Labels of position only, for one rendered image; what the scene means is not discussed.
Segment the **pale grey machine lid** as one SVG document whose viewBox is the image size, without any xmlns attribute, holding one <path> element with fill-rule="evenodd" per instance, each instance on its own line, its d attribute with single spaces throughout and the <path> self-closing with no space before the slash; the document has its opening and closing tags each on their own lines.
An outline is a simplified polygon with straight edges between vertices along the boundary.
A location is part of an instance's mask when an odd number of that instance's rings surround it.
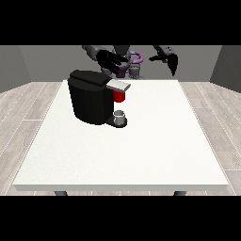
<svg viewBox="0 0 241 241">
<path fill-rule="evenodd" d="M 116 80 L 116 79 L 111 79 L 107 84 L 106 87 L 111 89 L 111 90 L 115 90 L 115 91 L 119 91 L 119 92 L 125 92 L 128 88 L 131 87 L 130 84 L 122 82 L 120 80 Z"/>
</svg>

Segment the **small grey cup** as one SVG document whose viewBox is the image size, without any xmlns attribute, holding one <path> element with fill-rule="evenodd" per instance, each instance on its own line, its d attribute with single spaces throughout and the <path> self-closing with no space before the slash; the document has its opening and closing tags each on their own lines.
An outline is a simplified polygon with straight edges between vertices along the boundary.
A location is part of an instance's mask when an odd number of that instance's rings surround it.
<svg viewBox="0 0 241 241">
<path fill-rule="evenodd" d="M 125 122 L 125 114 L 122 110 L 116 110 L 113 113 L 114 116 L 114 123 L 117 125 L 122 125 Z"/>
</svg>

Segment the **black coffee machine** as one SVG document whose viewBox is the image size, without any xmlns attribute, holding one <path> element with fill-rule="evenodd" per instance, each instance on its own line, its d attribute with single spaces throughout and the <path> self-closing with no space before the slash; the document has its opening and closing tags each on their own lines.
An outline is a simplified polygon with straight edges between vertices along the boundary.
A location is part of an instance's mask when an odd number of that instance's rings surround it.
<svg viewBox="0 0 241 241">
<path fill-rule="evenodd" d="M 101 72 L 75 70 L 70 74 L 68 86 L 72 108 L 76 118 L 95 125 L 109 124 L 116 128 L 127 125 L 114 123 L 114 101 L 111 89 L 106 84 L 112 78 Z"/>
</svg>

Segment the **red pod holder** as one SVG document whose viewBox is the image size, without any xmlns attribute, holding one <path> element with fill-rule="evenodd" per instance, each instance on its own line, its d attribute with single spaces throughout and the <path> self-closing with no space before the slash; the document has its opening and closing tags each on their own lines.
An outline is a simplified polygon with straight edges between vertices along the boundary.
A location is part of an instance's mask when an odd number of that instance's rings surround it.
<svg viewBox="0 0 241 241">
<path fill-rule="evenodd" d="M 113 93 L 113 101 L 114 102 L 121 103 L 125 100 L 125 93 L 124 92 L 113 90 L 112 93 Z"/>
</svg>

